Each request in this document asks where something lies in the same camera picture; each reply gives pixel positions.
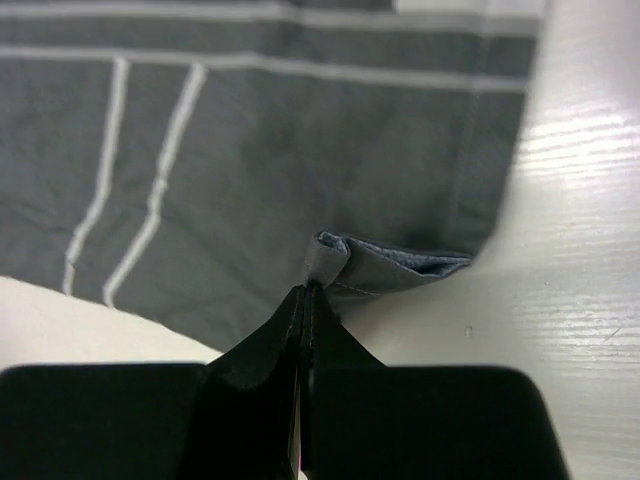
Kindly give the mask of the grey striped cloth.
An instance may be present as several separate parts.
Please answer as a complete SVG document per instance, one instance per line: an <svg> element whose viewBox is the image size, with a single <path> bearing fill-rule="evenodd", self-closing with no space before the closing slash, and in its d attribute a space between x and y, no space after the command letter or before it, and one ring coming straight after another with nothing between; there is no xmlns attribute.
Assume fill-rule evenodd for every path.
<svg viewBox="0 0 640 480"><path fill-rule="evenodd" d="M493 233L544 1L5 1L1 272L218 350Z"/></svg>

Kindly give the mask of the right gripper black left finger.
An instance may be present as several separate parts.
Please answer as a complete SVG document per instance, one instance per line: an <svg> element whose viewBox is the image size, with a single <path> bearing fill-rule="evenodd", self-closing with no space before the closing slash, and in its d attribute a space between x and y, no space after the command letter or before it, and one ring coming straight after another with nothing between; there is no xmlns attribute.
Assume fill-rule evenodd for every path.
<svg viewBox="0 0 640 480"><path fill-rule="evenodd" d="M60 364L1 376L5 479L290 479L304 290L209 364Z"/></svg>

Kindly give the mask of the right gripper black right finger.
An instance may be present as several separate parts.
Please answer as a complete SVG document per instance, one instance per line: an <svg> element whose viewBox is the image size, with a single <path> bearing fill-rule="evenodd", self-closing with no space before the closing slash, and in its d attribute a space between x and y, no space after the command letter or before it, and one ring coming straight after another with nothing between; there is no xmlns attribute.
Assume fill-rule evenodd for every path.
<svg viewBox="0 0 640 480"><path fill-rule="evenodd" d="M565 479L536 385L498 366L383 364L308 286L301 467L310 479Z"/></svg>

